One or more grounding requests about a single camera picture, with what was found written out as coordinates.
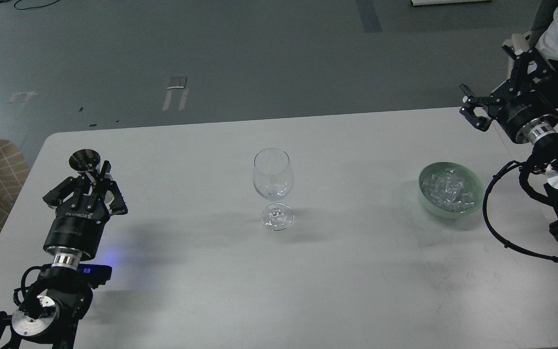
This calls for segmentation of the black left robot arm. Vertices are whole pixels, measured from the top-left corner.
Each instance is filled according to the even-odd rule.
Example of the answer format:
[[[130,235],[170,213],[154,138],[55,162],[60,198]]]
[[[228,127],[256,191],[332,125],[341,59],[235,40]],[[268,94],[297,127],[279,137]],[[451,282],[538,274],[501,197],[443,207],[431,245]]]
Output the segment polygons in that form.
[[[97,152],[79,150],[69,158],[69,166],[77,176],[67,177],[43,198],[55,210],[44,242],[44,251],[53,261],[24,272],[13,293],[17,309],[11,314],[0,311],[0,341],[10,331],[5,349],[17,349],[24,341],[73,348],[93,290],[111,278],[111,267],[90,260],[111,216],[127,214],[126,203],[110,175],[110,162],[102,161]],[[28,284],[30,271],[38,271],[38,276]]]

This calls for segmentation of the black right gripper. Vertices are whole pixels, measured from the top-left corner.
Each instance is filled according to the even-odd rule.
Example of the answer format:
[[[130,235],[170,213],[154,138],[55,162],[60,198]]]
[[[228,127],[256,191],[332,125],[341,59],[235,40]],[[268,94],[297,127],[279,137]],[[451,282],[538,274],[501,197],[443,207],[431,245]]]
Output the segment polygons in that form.
[[[509,77],[495,89],[495,95],[478,97],[461,84],[464,98],[459,113],[481,132],[496,121],[513,143],[523,144],[529,142],[529,131],[535,126],[558,124],[558,111],[536,90],[555,75],[555,69],[535,48],[518,52],[510,46],[502,49],[512,63]]]

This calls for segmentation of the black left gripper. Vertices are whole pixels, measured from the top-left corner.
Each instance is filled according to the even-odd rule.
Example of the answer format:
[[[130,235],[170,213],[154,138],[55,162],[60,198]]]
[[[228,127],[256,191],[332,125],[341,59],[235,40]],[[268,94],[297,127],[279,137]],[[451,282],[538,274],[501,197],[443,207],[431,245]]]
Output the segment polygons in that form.
[[[56,248],[71,248],[81,252],[82,261],[96,257],[110,216],[128,214],[124,197],[110,176],[110,170],[110,162],[104,161],[100,170],[93,173],[90,195],[69,197],[78,190],[85,193],[87,189],[86,177],[69,176],[42,197],[47,206],[57,208],[43,245],[45,252],[54,255]]]

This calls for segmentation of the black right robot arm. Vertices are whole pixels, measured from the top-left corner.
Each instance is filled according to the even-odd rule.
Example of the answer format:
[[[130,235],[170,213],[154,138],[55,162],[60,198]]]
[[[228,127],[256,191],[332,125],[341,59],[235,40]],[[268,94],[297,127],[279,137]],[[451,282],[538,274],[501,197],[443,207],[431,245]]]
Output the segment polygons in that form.
[[[553,77],[551,64],[535,49],[524,44],[503,44],[503,51],[512,61],[509,77],[487,96],[476,96],[462,84],[463,105],[459,113],[473,126],[486,132],[492,122],[498,123],[510,141],[529,143],[533,149],[523,161],[512,160],[492,178],[482,201],[483,220],[492,236],[518,253],[558,263],[557,256],[548,256],[522,248],[499,234],[490,223],[488,201],[498,181],[514,169],[528,197],[550,207],[556,220],[549,224],[549,233],[558,243],[558,110],[538,91],[538,84]]]

